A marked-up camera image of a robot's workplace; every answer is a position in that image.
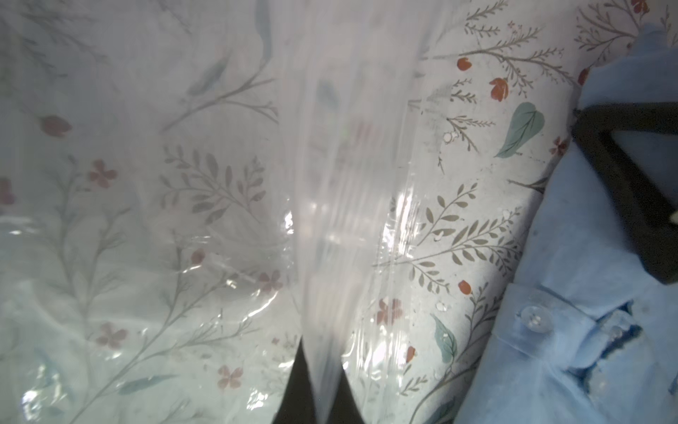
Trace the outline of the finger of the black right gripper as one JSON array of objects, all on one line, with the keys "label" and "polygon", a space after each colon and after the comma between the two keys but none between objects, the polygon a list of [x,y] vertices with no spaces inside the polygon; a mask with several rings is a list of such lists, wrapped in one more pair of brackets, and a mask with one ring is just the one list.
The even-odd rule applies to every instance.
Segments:
[{"label": "finger of the black right gripper", "polygon": [[677,103],[604,104],[575,112],[572,136],[605,184],[644,269],[677,282],[676,209],[612,137],[614,132],[677,134]]}]

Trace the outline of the light blue shirt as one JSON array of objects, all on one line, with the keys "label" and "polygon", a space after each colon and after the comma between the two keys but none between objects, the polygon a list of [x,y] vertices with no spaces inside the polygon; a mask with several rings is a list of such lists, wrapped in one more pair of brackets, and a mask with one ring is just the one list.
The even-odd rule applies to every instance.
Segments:
[{"label": "light blue shirt", "polygon": [[549,178],[459,423],[674,423],[677,287],[578,144]]}]

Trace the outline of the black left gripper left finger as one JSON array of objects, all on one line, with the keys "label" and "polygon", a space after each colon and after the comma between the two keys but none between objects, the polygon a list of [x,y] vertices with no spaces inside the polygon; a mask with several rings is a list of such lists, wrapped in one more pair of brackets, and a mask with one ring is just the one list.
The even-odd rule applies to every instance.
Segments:
[{"label": "black left gripper left finger", "polygon": [[314,395],[303,340],[300,340],[291,374],[273,424],[316,424]]}]

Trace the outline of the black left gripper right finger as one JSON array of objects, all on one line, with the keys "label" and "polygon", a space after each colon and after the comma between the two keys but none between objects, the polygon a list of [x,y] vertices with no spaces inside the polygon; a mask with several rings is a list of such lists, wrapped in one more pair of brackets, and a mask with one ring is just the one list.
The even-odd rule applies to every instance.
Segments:
[{"label": "black left gripper right finger", "polygon": [[328,424],[365,424],[353,397],[346,372],[339,367],[339,379],[330,390],[329,411],[325,422]]}]

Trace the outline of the clear plastic vacuum bag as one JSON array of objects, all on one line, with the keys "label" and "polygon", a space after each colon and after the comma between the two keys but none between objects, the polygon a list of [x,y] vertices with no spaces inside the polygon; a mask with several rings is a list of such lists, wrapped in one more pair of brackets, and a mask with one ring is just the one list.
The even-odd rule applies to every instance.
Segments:
[{"label": "clear plastic vacuum bag", "polygon": [[580,23],[674,1],[4,1],[1,420],[269,423],[305,327],[294,175],[344,184],[369,271],[342,352],[368,423],[451,423],[522,256]]}]

